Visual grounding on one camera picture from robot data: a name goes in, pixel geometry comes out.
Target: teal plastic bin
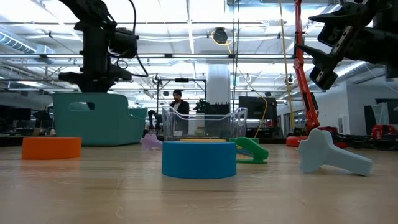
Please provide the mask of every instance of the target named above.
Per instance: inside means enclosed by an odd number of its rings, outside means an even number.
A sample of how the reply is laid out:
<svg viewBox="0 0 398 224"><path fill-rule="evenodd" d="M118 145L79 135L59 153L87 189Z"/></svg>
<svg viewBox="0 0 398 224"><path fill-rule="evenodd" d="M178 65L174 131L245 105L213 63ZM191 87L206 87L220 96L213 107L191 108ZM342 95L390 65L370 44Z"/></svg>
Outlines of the teal plastic bin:
<svg viewBox="0 0 398 224"><path fill-rule="evenodd" d="M129 109L125 96L56 93L53 105L57 136L81 137L84 146L120 146L142 137L147 109Z"/></svg>

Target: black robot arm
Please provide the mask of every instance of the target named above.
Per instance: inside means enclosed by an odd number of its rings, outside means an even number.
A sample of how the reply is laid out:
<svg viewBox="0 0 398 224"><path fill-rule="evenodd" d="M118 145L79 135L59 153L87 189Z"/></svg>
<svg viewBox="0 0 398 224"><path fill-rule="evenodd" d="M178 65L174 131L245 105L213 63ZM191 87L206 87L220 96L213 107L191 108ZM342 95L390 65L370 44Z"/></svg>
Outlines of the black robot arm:
<svg viewBox="0 0 398 224"><path fill-rule="evenodd" d="M133 74L113 65L111 57L134 58L138 39L135 33L117 29L101 0L60 1L80 20L75 30L83 32L83 67L82 73L61 73L59 79L77 84L82 92L107 92L119 79L131 80Z"/></svg>
<svg viewBox="0 0 398 224"><path fill-rule="evenodd" d="M333 72L344 58L385 65L386 77L398 77L398 0L355 0L341 9L310 17L325 23L318 40L332 47L330 53L298 45L313 57L310 79L328 90L337 79ZM373 19L373 27L366 27Z"/></svg>

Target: orange disc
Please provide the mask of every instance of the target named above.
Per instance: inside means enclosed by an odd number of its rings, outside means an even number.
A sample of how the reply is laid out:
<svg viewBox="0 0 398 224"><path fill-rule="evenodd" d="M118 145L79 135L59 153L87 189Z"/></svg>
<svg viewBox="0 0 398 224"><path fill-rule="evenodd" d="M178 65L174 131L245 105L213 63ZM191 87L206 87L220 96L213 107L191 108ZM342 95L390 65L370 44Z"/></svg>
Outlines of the orange disc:
<svg viewBox="0 0 398 224"><path fill-rule="evenodd" d="M81 138L29 137L22 143L22 159L70 159L80 152Z"/></svg>

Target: light blue t-shaped object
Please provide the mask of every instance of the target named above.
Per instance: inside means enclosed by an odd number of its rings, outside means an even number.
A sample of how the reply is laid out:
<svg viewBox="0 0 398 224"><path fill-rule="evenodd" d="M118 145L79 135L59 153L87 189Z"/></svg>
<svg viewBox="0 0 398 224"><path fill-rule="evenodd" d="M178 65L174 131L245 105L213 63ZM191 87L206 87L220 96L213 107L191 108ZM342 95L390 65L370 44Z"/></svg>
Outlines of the light blue t-shaped object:
<svg viewBox="0 0 398 224"><path fill-rule="evenodd" d="M331 165L367 176L373 164L366 157L338 148L333 144L330 132L317 129L310 132L307 140L300 142L298 153L302 156L302 172L315 172L322 165Z"/></svg>

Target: computer monitor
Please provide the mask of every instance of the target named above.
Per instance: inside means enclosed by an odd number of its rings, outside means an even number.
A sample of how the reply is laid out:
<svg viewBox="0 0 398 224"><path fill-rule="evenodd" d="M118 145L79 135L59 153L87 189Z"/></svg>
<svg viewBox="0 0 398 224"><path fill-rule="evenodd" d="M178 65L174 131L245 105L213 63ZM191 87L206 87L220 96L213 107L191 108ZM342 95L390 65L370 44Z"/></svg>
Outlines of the computer monitor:
<svg viewBox="0 0 398 224"><path fill-rule="evenodd" d="M268 107L264 119L277 119L276 99L272 97L264 97L267 100ZM262 115L266 108L266 103L261 97L240 96L239 107L248 109L249 119L262 119Z"/></svg>
<svg viewBox="0 0 398 224"><path fill-rule="evenodd" d="M32 110L30 108L9 108L7 118L9 121L30 121Z"/></svg>

